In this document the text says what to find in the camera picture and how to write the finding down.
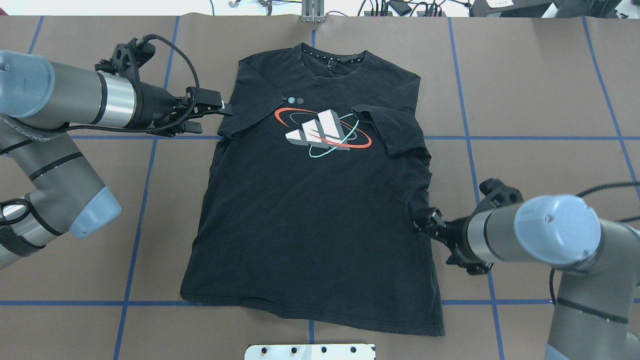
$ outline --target folded sleeve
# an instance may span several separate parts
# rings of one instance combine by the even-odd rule
[[[234,114],[222,120],[218,135],[233,138],[267,117],[284,101],[284,95],[267,79],[244,60],[239,61],[236,85],[229,101]]]
[[[351,108],[359,120],[373,124],[389,155],[425,148],[422,129],[415,119],[419,87],[420,77],[414,76],[390,92]]]

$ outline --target teal line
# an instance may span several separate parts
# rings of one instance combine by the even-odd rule
[[[356,124],[351,128],[351,131],[350,131],[350,132],[349,132],[349,133],[344,137],[344,139],[340,140],[340,143],[345,142],[345,141],[349,138],[349,136],[351,136],[351,134],[353,134],[353,132],[354,132],[354,131],[356,131],[356,128],[358,127],[358,124],[359,124],[359,123],[360,123],[360,119],[356,120]],[[322,157],[322,156],[324,156],[324,155],[327,155],[328,153],[330,153],[330,152],[334,151],[334,150],[335,150],[335,149],[337,149],[338,147],[337,147],[337,146],[334,146],[334,147],[332,147],[331,149],[327,150],[324,154],[320,154],[320,155],[311,155],[311,149],[313,149],[313,148],[314,148],[313,146],[309,145],[309,156],[311,156],[312,158],[320,158],[320,157]]]

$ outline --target white floor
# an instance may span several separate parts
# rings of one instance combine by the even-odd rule
[[[242,0],[235,8],[229,6],[228,0],[212,0],[212,3],[216,15],[266,15],[266,8],[257,0]],[[337,10],[349,16],[356,16],[361,4],[360,0],[325,0],[324,9],[326,12]],[[135,0],[123,3],[122,6],[98,0],[0,0],[0,8],[10,15],[184,15],[191,12],[211,14],[211,3],[208,0]],[[442,8],[450,17],[468,16],[467,8],[450,0],[446,0]],[[370,9],[371,5],[367,2],[362,11]],[[623,0],[617,10],[618,13],[629,15],[630,19],[640,18],[640,6],[632,5],[630,0]],[[299,3],[274,1],[272,15],[300,13]]]

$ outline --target robotic arm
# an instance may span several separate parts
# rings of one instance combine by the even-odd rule
[[[187,88],[184,97],[140,81],[139,68],[156,51],[148,42],[154,38],[176,49],[191,67],[196,87]],[[0,270],[68,231],[82,238],[120,214],[67,130],[175,136],[202,132],[189,119],[232,114],[219,92],[199,87],[186,56],[157,35],[118,44],[95,70],[0,51],[0,154],[10,154],[36,188],[0,203]],[[70,122],[88,126],[70,127]]]
[[[447,245],[447,264],[485,274],[494,263],[537,261],[563,272],[547,360],[632,360],[640,340],[628,331],[640,282],[640,233],[598,219],[572,195],[522,202],[499,180],[480,185],[486,195],[468,217],[444,222],[436,208],[424,224]]]

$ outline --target neckline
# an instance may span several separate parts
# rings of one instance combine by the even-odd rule
[[[347,79],[351,79],[353,77],[355,77],[357,74],[363,72],[362,68],[367,65],[369,63],[369,59],[371,58],[372,54],[365,50],[362,51],[359,54],[351,54],[351,55],[338,55],[338,54],[331,54],[331,53],[327,53],[326,51],[322,51],[322,50],[318,50],[315,47],[309,46],[306,43],[302,42],[300,44],[298,44],[295,47],[296,50],[296,63],[298,64],[298,66],[302,69],[302,71],[311,79],[315,80],[315,81],[319,81],[322,83],[334,83],[334,82],[338,82],[338,81],[344,81]],[[339,59],[356,59],[356,58],[361,58],[361,64],[360,66],[358,66],[354,71],[350,72],[349,74],[346,74],[344,76],[339,76],[337,78],[324,78],[322,76],[318,76],[316,74],[314,74],[311,70],[309,70],[309,68],[307,68],[307,66],[305,66],[305,64],[302,62],[302,56],[303,55],[315,55],[319,58],[322,59],[326,59],[326,60],[330,60],[331,58],[333,58],[335,61],[339,60]]]

